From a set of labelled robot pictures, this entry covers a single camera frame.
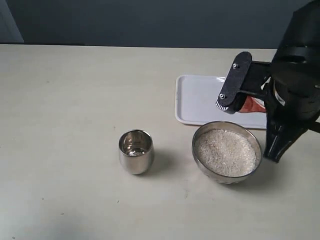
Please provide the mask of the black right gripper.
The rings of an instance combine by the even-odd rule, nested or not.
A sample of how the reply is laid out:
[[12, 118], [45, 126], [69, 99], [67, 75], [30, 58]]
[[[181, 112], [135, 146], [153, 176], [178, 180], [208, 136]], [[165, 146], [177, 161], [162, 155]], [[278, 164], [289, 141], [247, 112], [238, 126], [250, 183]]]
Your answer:
[[247, 96], [266, 110], [263, 156], [278, 163], [307, 130], [320, 131], [320, 2], [296, 10], [271, 62], [254, 61], [248, 51], [233, 60], [216, 106], [238, 112]]

